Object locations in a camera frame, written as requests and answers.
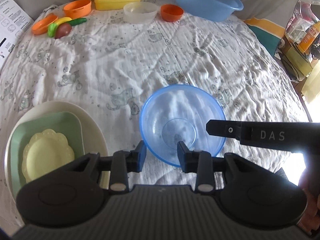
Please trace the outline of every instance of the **hand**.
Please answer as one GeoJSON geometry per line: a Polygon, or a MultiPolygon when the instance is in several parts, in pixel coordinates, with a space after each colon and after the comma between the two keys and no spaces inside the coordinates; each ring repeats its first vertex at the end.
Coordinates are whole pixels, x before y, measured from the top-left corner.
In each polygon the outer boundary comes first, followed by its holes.
{"type": "Polygon", "coordinates": [[[299,187],[307,196],[307,208],[301,217],[298,226],[306,233],[311,234],[311,230],[317,230],[320,226],[320,217],[317,215],[320,209],[320,195],[316,198],[308,191],[308,171],[304,170],[299,180],[299,187]]]}

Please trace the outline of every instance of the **green stripe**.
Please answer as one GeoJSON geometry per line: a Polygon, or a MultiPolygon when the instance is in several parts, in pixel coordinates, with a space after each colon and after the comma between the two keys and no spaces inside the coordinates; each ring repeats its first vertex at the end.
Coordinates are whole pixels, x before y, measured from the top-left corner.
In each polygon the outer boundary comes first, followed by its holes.
{"type": "Polygon", "coordinates": [[[257,27],[250,25],[248,25],[248,27],[254,32],[260,43],[267,49],[270,55],[274,56],[280,39],[257,27]]]}

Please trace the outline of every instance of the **white translucent bowl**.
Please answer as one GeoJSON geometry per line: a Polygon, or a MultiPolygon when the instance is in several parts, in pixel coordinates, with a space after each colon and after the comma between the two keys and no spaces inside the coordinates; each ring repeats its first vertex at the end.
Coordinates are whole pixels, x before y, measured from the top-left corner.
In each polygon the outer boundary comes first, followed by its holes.
{"type": "Polygon", "coordinates": [[[151,2],[131,2],[123,7],[124,20],[129,23],[151,23],[156,17],[159,7],[151,2]]]}

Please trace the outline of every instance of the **ribbed black surface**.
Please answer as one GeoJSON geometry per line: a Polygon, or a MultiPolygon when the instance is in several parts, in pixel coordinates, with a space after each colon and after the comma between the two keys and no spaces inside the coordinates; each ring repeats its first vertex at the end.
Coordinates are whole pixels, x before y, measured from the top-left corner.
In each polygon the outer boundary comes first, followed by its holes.
{"type": "Polygon", "coordinates": [[[277,231],[246,228],[229,219],[209,196],[189,186],[139,185],[126,195],[113,196],[96,217],[72,228],[26,226],[21,240],[205,240],[308,239],[297,227],[277,231]]]}

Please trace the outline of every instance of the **orange bowl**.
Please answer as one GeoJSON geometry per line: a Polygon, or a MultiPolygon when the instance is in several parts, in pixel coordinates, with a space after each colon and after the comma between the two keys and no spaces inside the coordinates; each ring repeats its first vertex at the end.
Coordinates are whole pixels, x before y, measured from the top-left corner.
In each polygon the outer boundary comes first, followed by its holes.
{"type": "Polygon", "coordinates": [[[71,19],[81,18],[91,12],[91,0],[77,0],[68,3],[63,11],[67,17],[71,19]]]}
{"type": "Polygon", "coordinates": [[[162,19],[164,19],[166,22],[172,23],[181,19],[183,10],[174,4],[165,4],[161,6],[160,13],[162,19]]]}
{"type": "Polygon", "coordinates": [[[47,17],[45,17],[44,19],[36,22],[31,30],[32,30],[32,33],[34,35],[41,35],[41,34],[44,34],[48,31],[48,26],[55,22],[56,20],[58,19],[58,16],[56,16],[55,14],[53,13],[50,13],[47,15],[47,17]]]}

